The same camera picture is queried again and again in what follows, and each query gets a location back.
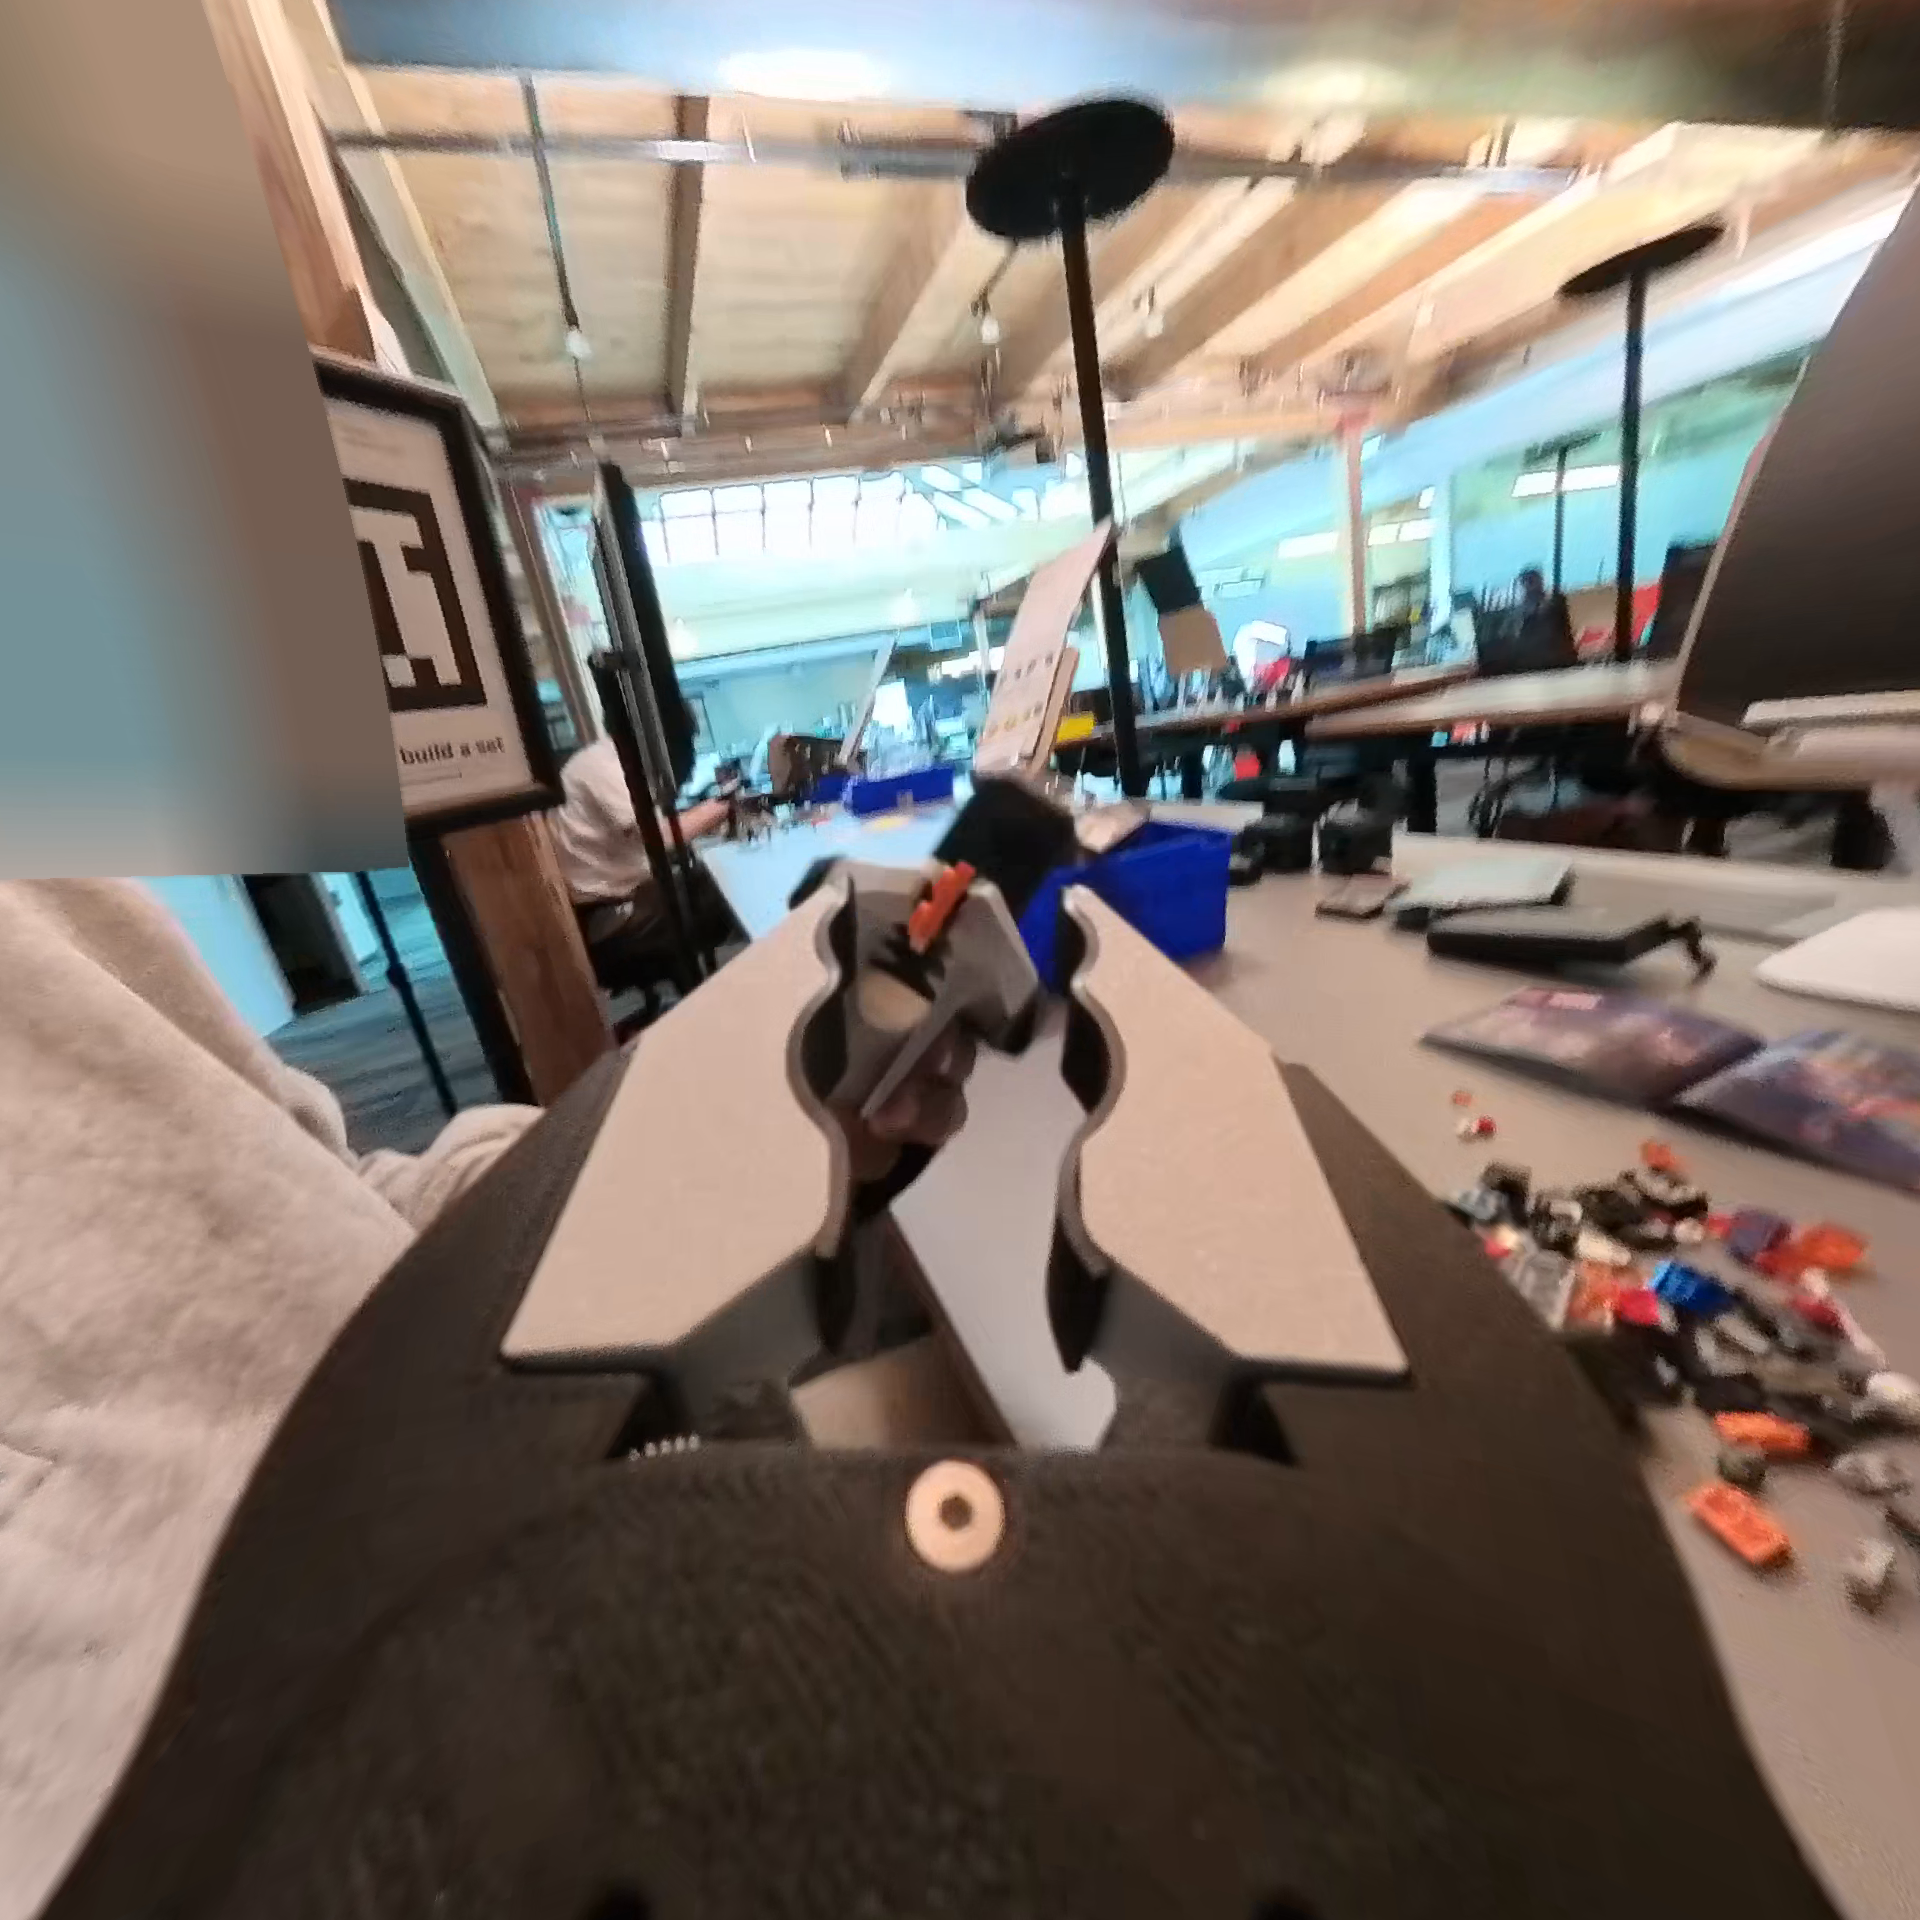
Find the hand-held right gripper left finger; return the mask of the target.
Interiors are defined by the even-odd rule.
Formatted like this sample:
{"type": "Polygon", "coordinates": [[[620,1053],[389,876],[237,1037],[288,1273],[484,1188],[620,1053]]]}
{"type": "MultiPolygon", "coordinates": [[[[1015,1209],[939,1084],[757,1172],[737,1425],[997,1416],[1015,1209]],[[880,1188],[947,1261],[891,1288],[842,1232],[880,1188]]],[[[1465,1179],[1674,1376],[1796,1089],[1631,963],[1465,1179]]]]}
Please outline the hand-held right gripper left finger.
{"type": "Polygon", "coordinates": [[[828,878],[634,1045],[507,1324],[519,1369],[799,1374],[857,1318],[829,1113],[855,889],[828,878]]]}

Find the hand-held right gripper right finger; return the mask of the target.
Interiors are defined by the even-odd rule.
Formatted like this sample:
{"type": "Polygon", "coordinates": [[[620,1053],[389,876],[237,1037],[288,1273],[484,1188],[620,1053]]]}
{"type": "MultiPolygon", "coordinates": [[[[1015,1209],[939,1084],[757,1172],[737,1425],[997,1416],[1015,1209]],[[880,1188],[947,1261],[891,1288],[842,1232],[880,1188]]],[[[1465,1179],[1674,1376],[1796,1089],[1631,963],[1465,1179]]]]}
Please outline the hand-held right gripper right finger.
{"type": "Polygon", "coordinates": [[[1089,888],[1059,910],[1047,1325],[1123,1381],[1400,1386],[1408,1357],[1273,1046],[1089,888]]]}

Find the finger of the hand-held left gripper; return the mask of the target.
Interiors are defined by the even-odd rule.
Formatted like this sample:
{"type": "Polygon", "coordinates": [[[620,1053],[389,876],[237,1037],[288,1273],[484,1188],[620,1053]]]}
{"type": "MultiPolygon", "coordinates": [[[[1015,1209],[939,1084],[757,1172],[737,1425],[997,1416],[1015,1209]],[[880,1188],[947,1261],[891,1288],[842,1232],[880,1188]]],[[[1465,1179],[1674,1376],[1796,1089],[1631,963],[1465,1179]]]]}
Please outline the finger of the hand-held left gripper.
{"type": "Polygon", "coordinates": [[[933,945],[936,1024],[985,1050],[1027,1050],[1044,989],[999,888],[975,880],[933,945]]]}
{"type": "Polygon", "coordinates": [[[852,1113],[879,1113],[931,1060],[978,1046],[978,977],[948,966],[915,984],[883,963],[852,974],[852,1113]]]}

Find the lego instruction booklet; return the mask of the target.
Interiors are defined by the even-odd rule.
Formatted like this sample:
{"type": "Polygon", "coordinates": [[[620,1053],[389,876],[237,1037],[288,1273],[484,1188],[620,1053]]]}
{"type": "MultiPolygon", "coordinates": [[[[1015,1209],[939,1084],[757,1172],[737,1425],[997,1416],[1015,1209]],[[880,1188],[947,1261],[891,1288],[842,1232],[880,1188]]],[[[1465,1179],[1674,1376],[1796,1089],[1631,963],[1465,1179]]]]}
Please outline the lego instruction booklet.
{"type": "Polygon", "coordinates": [[[1853,1028],[1768,1041],[1661,1000],[1525,987],[1427,1028],[1424,1045],[1917,1192],[1917,1053],[1853,1028]]]}

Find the pile of loose lego pieces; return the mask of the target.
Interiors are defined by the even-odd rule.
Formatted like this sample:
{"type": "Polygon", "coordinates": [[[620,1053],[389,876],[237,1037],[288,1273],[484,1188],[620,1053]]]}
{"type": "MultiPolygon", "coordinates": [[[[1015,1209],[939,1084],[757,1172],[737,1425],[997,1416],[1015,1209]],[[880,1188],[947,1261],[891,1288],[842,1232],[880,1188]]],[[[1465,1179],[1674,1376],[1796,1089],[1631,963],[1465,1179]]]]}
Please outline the pile of loose lego pieces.
{"type": "Polygon", "coordinates": [[[1916,1596],[1916,1369],[1842,1293],[1860,1237],[1719,1208],[1661,1139],[1596,1184],[1489,1160],[1443,1205],[1719,1558],[1859,1617],[1916,1596]]]}

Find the person's left hand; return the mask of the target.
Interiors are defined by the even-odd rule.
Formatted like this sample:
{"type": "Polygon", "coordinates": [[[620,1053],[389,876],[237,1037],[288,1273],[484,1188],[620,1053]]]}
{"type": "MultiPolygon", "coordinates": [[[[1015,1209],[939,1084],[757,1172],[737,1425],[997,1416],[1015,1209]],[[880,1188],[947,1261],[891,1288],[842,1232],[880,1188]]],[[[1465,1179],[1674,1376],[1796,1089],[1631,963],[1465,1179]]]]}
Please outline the person's left hand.
{"type": "Polygon", "coordinates": [[[975,1065],[977,1050],[964,1035],[931,1046],[884,1098],[857,1110],[867,1137],[891,1148],[943,1148],[970,1116],[975,1065]]]}

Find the blue plastic bin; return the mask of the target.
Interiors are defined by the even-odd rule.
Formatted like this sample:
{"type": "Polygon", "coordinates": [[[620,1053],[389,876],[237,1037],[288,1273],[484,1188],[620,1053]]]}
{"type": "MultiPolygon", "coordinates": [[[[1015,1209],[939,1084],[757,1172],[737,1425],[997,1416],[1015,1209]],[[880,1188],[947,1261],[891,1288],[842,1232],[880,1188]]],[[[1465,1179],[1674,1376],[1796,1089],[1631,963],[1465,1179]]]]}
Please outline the blue plastic bin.
{"type": "Polygon", "coordinates": [[[1081,885],[1168,960],[1224,950],[1233,888],[1233,833],[1151,820],[1114,851],[1051,868],[1018,913],[1018,925],[1047,993],[1064,993],[1059,934],[1064,893],[1081,885]]]}

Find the white printed board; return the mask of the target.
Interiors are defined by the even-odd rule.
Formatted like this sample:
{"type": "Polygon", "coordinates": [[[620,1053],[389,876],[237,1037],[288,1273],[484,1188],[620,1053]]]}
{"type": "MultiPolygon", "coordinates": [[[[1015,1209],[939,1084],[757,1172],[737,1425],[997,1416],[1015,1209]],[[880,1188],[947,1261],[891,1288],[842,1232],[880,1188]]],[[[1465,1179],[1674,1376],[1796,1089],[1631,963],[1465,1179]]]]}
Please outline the white printed board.
{"type": "Polygon", "coordinates": [[[977,737],[975,781],[1034,777],[1051,757],[1077,674],[1073,626],[1114,542],[1114,520],[1099,520],[1027,581],[977,737]]]}

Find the grey closed laptop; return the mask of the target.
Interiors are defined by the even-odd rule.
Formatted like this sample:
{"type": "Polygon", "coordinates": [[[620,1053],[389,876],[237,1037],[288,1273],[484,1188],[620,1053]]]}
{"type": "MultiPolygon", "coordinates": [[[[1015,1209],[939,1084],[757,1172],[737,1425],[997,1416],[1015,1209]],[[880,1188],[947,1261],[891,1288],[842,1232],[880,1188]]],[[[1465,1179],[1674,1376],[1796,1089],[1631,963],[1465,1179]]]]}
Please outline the grey closed laptop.
{"type": "Polygon", "coordinates": [[[1552,908],[1571,899],[1575,870],[1564,857],[1472,857],[1408,880],[1385,910],[1395,931],[1428,931],[1472,915],[1552,908]]]}

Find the black zip pouch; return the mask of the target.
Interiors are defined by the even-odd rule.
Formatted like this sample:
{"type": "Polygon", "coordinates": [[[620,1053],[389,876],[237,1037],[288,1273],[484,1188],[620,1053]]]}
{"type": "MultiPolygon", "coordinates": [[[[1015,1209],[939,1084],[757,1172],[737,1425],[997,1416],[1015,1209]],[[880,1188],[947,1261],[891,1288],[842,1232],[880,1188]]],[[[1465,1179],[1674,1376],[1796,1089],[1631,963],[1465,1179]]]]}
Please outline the black zip pouch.
{"type": "Polygon", "coordinates": [[[1713,977],[1719,956],[1698,920],[1617,905],[1527,905],[1435,920],[1428,956],[1517,974],[1599,974],[1633,969],[1652,953],[1681,953],[1693,979],[1713,977]]]}

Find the long wooden desk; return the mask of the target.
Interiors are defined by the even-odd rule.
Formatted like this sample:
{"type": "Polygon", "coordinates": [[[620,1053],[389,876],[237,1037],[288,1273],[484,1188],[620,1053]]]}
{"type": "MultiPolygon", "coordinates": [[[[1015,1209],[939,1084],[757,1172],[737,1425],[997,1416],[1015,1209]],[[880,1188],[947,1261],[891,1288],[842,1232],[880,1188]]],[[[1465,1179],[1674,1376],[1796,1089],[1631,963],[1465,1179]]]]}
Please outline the long wooden desk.
{"type": "Polygon", "coordinates": [[[1200,704],[1140,716],[1143,762],[1180,762],[1212,745],[1271,755],[1279,745],[1349,748],[1400,740],[1408,766],[1416,833],[1435,833],[1431,763],[1443,737],[1472,748],[1572,730],[1636,730],[1674,698],[1677,660],[1584,662],[1537,674],[1479,678],[1463,666],[1417,667],[1395,676],[1340,682],[1284,704],[1200,704]]]}

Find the framed tag sign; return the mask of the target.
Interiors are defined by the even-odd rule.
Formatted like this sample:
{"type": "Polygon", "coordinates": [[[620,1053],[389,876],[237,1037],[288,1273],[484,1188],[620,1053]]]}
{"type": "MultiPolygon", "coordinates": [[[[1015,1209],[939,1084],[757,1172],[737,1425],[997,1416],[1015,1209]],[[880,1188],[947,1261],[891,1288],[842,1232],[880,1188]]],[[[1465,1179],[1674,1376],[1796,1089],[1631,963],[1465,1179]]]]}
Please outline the framed tag sign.
{"type": "Polygon", "coordinates": [[[560,762],[474,414],[437,382],[323,348],[311,356],[367,576],[409,833],[559,808],[560,762]]]}

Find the white monitor base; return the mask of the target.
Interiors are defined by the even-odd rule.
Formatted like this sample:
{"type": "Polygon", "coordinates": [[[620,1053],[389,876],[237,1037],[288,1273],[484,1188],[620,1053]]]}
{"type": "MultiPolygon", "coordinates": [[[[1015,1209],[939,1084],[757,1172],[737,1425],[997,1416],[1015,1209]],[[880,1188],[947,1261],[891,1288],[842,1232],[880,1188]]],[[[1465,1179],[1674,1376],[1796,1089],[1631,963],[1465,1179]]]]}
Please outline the white monitor base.
{"type": "Polygon", "coordinates": [[[1773,993],[1917,1016],[1917,908],[1865,910],[1778,949],[1756,966],[1773,993]]]}

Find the black disc floor lamp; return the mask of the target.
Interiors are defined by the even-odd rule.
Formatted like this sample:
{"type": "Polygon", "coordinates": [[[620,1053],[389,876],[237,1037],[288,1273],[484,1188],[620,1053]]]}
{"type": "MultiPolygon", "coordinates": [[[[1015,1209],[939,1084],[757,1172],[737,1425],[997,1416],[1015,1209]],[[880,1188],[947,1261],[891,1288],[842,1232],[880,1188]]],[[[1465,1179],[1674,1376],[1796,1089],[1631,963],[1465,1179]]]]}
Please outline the black disc floor lamp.
{"type": "Polygon", "coordinates": [[[977,229],[1010,245],[1056,241],[1064,254],[1089,505],[1095,529],[1108,540],[1095,564],[1093,592],[1108,676],[1112,753],[1127,800],[1145,796],[1147,776],[1121,590],[1114,458],[1089,232],[1137,208],[1164,180],[1172,153],[1176,134],[1161,108],[1112,96],[1056,108],[997,134],[968,174],[968,214],[977,229]]]}
{"type": "Polygon", "coordinates": [[[1618,504],[1617,504],[1617,601],[1612,659],[1631,666],[1639,651],[1635,629],[1635,595],[1639,569],[1639,500],[1641,500],[1641,421],[1647,398],[1648,298],[1658,280],[1687,267],[1713,251],[1723,237],[1723,225],[1677,227],[1669,234],[1621,250],[1559,289],[1562,304],[1594,304],[1621,298],[1621,401],[1618,401],[1618,504]]]}

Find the wooden post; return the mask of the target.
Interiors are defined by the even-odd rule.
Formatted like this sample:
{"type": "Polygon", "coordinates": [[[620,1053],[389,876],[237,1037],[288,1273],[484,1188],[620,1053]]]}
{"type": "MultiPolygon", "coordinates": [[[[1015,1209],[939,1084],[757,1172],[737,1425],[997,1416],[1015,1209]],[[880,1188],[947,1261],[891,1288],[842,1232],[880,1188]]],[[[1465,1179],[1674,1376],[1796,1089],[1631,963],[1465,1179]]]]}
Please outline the wooden post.
{"type": "MultiPolygon", "coordinates": [[[[325,4],[205,2],[311,348],[458,394],[428,323],[425,232],[401,186],[357,186],[323,108],[352,96],[325,4]]],[[[424,899],[501,1098],[548,1105],[613,1046],[548,805],[412,834],[424,899]]]]}

